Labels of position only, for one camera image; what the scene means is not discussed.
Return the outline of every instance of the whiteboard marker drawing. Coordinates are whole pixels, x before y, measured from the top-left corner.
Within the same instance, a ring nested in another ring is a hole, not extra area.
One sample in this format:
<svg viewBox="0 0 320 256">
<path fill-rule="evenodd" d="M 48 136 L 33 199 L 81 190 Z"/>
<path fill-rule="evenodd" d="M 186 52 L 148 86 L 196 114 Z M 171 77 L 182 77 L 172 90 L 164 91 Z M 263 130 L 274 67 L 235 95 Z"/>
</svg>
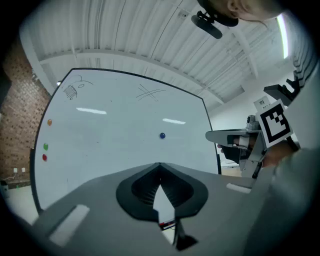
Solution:
<svg viewBox="0 0 320 256">
<path fill-rule="evenodd" d="M 74 96 L 77 97 L 78 95 L 77 90 L 72 85 L 69 85 L 67 88 L 65 88 L 63 92 L 69 100 L 72 100 Z"/>
<path fill-rule="evenodd" d="M 143 89 L 141 89 L 140 87 L 138 87 L 139 90 L 143 91 L 143 94 L 138 95 L 136 98 L 141 97 L 138 101 L 142 100 L 143 98 L 149 96 L 150 98 L 153 98 L 153 100 L 155 102 L 158 102 L 158 99 L 154 96 L 155 93 L 159 93 L 159 92 L 165 92 L 165 90 L 160 90 L 160 89 L 155 89 L 155 90 L 147 90 L 142 84 L 140 84 Z"/>
<path fill-rule="evenodd" d="M 89 83 L 89 84 L 91 84 L 91 85 L 94 85 L 92 82 L 89 82 L 89 81 L 86 81 L 86 80 L 82 80 L 82 76 L 79 75 L 79 74 L 73 75 L 72 77 L 70 77 L 69 79 L 67 79 L 67 80 L 65 81 L 65 83 L 63 83 L 62 88 L 65 86 L 65 84 L 67 84 L 67 81 L 71 82 L 71 83 L 68 84 L 68 86 L 71 86 L 71 85 L 73 85 L 73 84 L 75 84 L 75 83 L 80 83 L 80 82 L 82 82 L 82 83 L 78 86 L 78 88 L 84 87 L 84 86 L 85 86 L 85 83 L 84 83 L 84 82 Z"/>
</svg>

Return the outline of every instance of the ceiling beam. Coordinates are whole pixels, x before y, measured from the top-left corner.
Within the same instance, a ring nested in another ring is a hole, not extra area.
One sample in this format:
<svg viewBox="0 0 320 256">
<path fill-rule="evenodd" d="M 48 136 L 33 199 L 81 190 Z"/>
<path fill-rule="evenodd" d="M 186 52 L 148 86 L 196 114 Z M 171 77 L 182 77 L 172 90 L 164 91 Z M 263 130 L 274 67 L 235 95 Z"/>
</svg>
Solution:
<svg viewBox="0 0 320 256">
<path fill-rule="evenodd" d="M 248 40 L 246 39 L 244 33 L 238 27 L 230 27 L 230 30 L 234 34 L 235 38 L 240 43 L 241 47 L 243 48 L 244 54 L 247 55 L 247 59 L 249 60 L 249 65 L 252 70 L 252 73 L 255 79 L 259 78 L 258 69 L 255 57 L 250 49 L 250 45 Z"/>
<path fill-rule="evenodd" d="M 73 58 L 74 53 L 70 51 L 64 51 L 56 54 L 52 54 L 50 56 L 46 56 L 45 58 L 41 59 L 39 63 L 41 65 L 49 64 L 52 61 L 63 61 L 63 59 Z M 85 49 L 85 50 L 78 50 L 76 51 L 76 57 L 79 58 L 108 58 L 112 60 L 120 60 L 125 61 L 130 58 L 133 62 L 138 62 L 142 65 L 145 65 L 149 68 L 157 69 L 158 71 L 162 71 L 165 73 L 170 73 L 173 77 L 179 78 L 184 80 L 186 83 L 193 83 L 195 86 L 199 87 L 199 89 L 203 89 L 206 87 L 205 84 L 195 80 L 191 76 L 183 73 L 182 71 L 175 69 L 171 66 L 166 64 L 160 63 L 159 61 L 136 55 L 133 53 L 123 52 L 123 51 L 115 51 L 115 50 L 108 50 L 108 49 Z M 219 102 L 220 104 L 224 104 L 222 98 L 220 98 L 217 94 L 210 90 L 210 93 L 213 95 L 214 99 Z"/>
<path fill-rule="evenodd" d="M 159 44 L 159 41 L 161 39 L 162 34 L 165 32 L 167 26 L 170 23 L 170 20 L 174 16 L 178 16 L 179 11 L 180 11 L 180 9 L 178 9 L 178 7 L 176 7 L 174 5 L 171 7 L 170 11 L 168 12 L 168 14 L 165 17 L 165 20 L 162 23 L 162 26 L 160 27 L 156 37 L 153 40 L 153 44 L 152 44 L 151 49 L 150 49 L 149 54 L 148 54 L 148 58 L 151 59 L 154 56 L 155 50 L 157 48 L 157 45 Z"/>
<path fill-rule="evenodd" d="M 133 38 L 133 36 L 134 36 L 134 29 L 137 27 L 136 22 L 137 22 L 137 19 L 140 15 L 141 9 L 143 8 L 144 4 L 145 4 L 144 0 L 139 0 L 139 3 L 137 5 L 137 7 L 135 8 L 134 16 L 132 18 L 129 33 L 128 33 L 128 39 Z M 129 52 L 130 43 L 131 43 L 131 40 L 126 40 L 125 47 L 124 47 L 125 52 Z"/>
<path fill-rule="evenodd" d="M 216 108 L 208 108 L 209 117 L 213 117 L 217 113 L 221 113 L 226 109 L 232 108 L 235 104 L 245 103 L 247 101 L 257 101 L 261 95 L 267 95 L 264 92 L 266 86 L 272 86 L 279 84 L 281 81 L 285 81 L 286 78 L 290 78 L 295 70 L 292 61 L 289 59 L 284 60 L 283 65 L 278 67 L 273 65 L 268 69 L 260 72 L 259 79 L 252 77 L 246 83 L 243 83 L 244 92 L 228 101 L 227 103 L 218 106 Z"/>
<path fill-rule="evenodd" d="M 142 35 L 140 37 L 140 40 L 139 40 L 139 43 L 138 43 L 138 47 L 137 47 L 137 50 L 136 50 L 136 54 L 137 55 L 141 55 L 143 53 L 143 48 L 144 48 L 144 40 L 146 38 L 146 34 L 148 33 L 148 31 L 151 30 L 151 24 L 152 24 L 152 19 L 155 17 L 155 14 L 157 12 L 157 9 L 160 5 L 160 2 L 161 1 L 156 1 L 153 8 L 152 8 L 152 11 L 150 12 L 149 14 L 149 17 L 148 17 L 148 20 L 147 22 L 145 23 L 145 26 L 142 30 Z"/>
<path fill-rule="evenodd" d="M 182 11 L 182 10 L 181 10 L 180 8 L 176 7 L 176 11 L 175 11 L 175 15 L 176 15 L 175 18 L 176 18 L 176 19 L 183 19 L 182 17 L 179 17 L 179 13 L 180 13 L 181 11 Z M 188 14 L 188 16 L 183 19 L 182 24 L 180 25 L 180 27 L 178 28 L 178 30 L 177 30 L 176 33 L 174 34 L 173 38 L 170 40 L 169 45 L 167 46 L 166 50 L 164 51 L 164 53 L 163 53 L 163 55 L 162 55 L 162 58 L 161 58 L 161 60 L 160 60 L 162 63 L 165 63 L 165 62 L 166 62 L 166 57 L 167 57 L 167 59 L 168 59 L 168 52 L 170 52 L 170 49 L 172 49 L 172 44 L 173 44 L 174 42 L 176 42 L 177 39 L 182 36 L 183 32 L 185 32 L 185 31 L 184 31 L 185 28 L 186 28 L 186 27 L 188 26 L 188 24 L 190 24 L 190 22 L 191 22 L 190 17 L 192 16 L 192 14 L 196 14 L 197 11 L 199 11 L 199 5 L 198 5 L 198 4 L 195 5 L 195 7 L 192 9 L 192 11 L 191 11 L 190 13 L 186 13 L 186 14 Z M 174 58 L 172 59 L 171 63 L 173 63 L 174 60 L 175 60 L 175 58 L 180 55 L 179 53 L 180 53 L 181 49 L 184 48 L 184 46 L 186 45 L 186 41 L 185 41 L 185 42 L 183 43 L 183 45 L 181 46 L 179 52 L 177 52 L 177 53 L 175 54 L 175 56 L 174 56 Z"/>
<path fill-rule="evenodd" d="M 29 19 L 26 19 L 24 21 L 24 23 L 20 26 L 20 29 L 19 29 L 19 36 L 20 36 L 22 48 L 24 50 L 26 58 L 28 59 L 30 65 L 33 69 L 33 72 L 39 78 L 43 87 L 48 91 L 48 93 L 50 95 L 52 95 L 56 89 L 56 86 L 54 86 L 49 81 L 41 63 L 38 60 L 38 57 L 37 57 L 37 54 L 36 54 L 36 51 L 35 51 L 35 48 L 32 43 L 30 33 L 29 33 L 29 23 L 30 23 Z"/>
<path fill-rule="evenodd" d="M 112 45 L 111 48 L 114 50 L 116 48 L 116 42 L 117 42 L 117 34 L 118 34 L 118 28 L 120 24 L 120 19 L 122 12 L 124 10 L 126 4 L 126 0 L 121 0 L 118 7 L 118 12 L 116 14 L 115 22 L 114 22 L 114 28 L 113 28 L 113 35 L 112 35 Z"/>
</svg>

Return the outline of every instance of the whiteboard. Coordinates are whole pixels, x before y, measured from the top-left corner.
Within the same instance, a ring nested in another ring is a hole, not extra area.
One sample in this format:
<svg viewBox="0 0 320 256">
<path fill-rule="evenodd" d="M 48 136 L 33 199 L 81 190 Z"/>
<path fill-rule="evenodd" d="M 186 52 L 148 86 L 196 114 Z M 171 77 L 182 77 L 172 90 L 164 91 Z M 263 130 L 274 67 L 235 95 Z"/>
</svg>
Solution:
<svg viewBox="0 0 320 256">
<path fill-rule="evenodd" d="M 46 209 L 91 179 L 157 162 L 217 174 L 211 130 L 198 96 L 136 74 L 74 68 L 37 133 L 35 198 Z"/>
</svg>

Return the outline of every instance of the white wall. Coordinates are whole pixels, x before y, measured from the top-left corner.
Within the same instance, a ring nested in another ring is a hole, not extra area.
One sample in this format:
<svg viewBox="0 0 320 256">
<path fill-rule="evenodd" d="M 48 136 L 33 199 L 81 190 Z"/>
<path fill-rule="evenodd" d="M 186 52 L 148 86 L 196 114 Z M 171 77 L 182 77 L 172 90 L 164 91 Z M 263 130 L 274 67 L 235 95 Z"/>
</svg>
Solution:
<svg viewBox="0 0 320 256">
<path fill-rule="evenodd" d="M 276 100 L 264 92 L 264 87 L 272 85 L 286 85 L 286 79 L 293 80 L 293 67 L 288 65 L 282 69 L 272 68 L 268 72 L 259 74 L 259 79 L 248 81 L 243 84 L 244 93 L 234 98 L 233 100 L 221 105 L 209 113 L 212 130 L 227 130 L 227 129 L 244 129 L 247 124 L 247 117 L 255 115 L 257 109 L 254 102 L 260 98 L 267 96 L 270 103 Z M 226 162 L 231 162 L 225 158 L 224 154 L 220 153 L 221 165 L 226 166 Z"/>
</svg>

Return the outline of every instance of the ceiling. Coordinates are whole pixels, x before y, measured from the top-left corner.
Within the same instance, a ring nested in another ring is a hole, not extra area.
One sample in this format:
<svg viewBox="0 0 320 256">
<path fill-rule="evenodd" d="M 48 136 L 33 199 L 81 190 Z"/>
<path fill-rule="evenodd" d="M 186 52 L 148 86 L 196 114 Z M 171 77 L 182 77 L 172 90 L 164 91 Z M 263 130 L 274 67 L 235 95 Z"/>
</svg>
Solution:
<svg viewBox="0 0 320 256">
<path fill-rule="evenodd" d="M 114 69 L 157 79 L 204 99 L 210 111 L 242 94 L 283 60 L 276 19 L 216 24 L 215 39 L 191 22 L 196 0 L 55 0 L 20 28 L 30 64 L 49 93 L 72 68 Z"/>
</svg>

